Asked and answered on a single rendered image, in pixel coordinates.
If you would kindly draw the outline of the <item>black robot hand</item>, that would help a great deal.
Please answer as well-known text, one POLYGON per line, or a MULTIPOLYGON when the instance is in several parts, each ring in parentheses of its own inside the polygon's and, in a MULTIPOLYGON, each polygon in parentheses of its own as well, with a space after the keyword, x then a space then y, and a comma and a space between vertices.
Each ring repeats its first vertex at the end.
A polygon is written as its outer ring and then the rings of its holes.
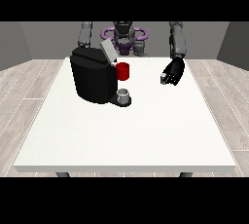
POLYGON ((184 69, 184 60, 180 57, 176 57, 164 68, 160 76, 165 76, 165 84, 176 86, 183 76, 184 69))

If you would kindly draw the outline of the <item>red pod holder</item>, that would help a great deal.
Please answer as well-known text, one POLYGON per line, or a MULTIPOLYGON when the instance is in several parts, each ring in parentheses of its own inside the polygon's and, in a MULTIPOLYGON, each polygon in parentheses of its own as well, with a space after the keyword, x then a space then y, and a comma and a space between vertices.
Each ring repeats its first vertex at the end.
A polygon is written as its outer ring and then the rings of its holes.
POLYGON ((117 79, 120 81, 125 81, 129 78, 129 64, 126 62, 119 62, 116 65, 117 69, 117 79))

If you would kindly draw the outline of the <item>pale grey machine lid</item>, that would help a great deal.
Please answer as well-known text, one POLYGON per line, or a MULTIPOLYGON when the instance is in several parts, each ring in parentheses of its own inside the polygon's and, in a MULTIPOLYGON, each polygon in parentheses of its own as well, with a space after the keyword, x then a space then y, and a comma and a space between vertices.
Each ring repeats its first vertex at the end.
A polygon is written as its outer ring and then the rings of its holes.
POLYGON ((116 52, 112 42, 110 39, 106 39, 100 43, 100 48, 104 52, 104 54, 107 57, 107 60, 110 63, 113 63, 117 57, 119 56, 118 53, 116 52))

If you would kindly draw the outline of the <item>black coffee machine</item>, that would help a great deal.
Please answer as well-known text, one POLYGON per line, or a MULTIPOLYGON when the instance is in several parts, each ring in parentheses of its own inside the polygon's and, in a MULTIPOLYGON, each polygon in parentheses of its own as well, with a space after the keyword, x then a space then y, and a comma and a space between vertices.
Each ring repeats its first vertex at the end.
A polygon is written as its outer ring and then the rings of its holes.
POLYGON ((76 91, 82 99, 98 104, 113 103, 120 107, 131 104, 118 103, 116 65, 111 64, 101 49, 76 48, 70 57, 76 91))

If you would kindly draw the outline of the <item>small grey cup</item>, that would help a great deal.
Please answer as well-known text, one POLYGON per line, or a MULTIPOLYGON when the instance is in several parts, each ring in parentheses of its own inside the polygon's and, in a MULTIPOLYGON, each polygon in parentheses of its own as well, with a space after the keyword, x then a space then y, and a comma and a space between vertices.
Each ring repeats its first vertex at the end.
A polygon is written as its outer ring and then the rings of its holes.
POLYGON ((117 91, 118 103, 126 104, 129 101, 129 92, 127 89, 119 89, 117 91))

